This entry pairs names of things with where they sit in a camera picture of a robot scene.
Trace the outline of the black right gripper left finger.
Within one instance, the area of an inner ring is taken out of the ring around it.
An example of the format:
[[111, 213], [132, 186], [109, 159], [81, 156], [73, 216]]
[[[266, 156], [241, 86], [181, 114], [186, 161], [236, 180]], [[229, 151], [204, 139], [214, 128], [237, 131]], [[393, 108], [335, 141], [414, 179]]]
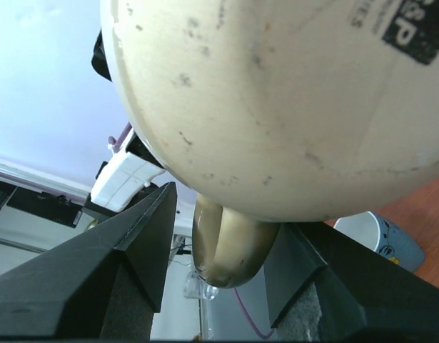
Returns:
[[0, 276], [0, 342], [147, 342], [176, 214], [166, 183]]

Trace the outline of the beige round mug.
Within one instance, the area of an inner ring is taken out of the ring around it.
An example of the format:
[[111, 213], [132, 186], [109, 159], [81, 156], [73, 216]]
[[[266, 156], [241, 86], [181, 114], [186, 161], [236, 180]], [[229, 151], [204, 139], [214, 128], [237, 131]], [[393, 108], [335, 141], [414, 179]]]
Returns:
[[207, 283], [258, 272], [283, 222], [324, 222], [439, 177], [439, 1], [102, 1], [111, 80], [197, 194]]

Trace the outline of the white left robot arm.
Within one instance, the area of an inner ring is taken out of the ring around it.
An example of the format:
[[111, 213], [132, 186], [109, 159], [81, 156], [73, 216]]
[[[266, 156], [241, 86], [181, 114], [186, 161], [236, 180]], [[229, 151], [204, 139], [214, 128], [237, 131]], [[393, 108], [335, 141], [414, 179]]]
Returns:
[[84, 204], [84, 213], [98, 223], [132, 207], [157, 189], [153, 179], [165, 172], [130, 124], [119, 137], [108, 138], [108, 148], [112, 156], [102, 163]]

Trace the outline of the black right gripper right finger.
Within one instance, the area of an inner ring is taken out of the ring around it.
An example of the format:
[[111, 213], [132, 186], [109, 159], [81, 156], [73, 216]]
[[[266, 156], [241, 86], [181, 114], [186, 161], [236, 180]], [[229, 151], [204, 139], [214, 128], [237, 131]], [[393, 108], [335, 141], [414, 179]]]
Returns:
[[439, 288], [323, 222], [284, 223], [264, 264], [290, 342], [439, 342]]

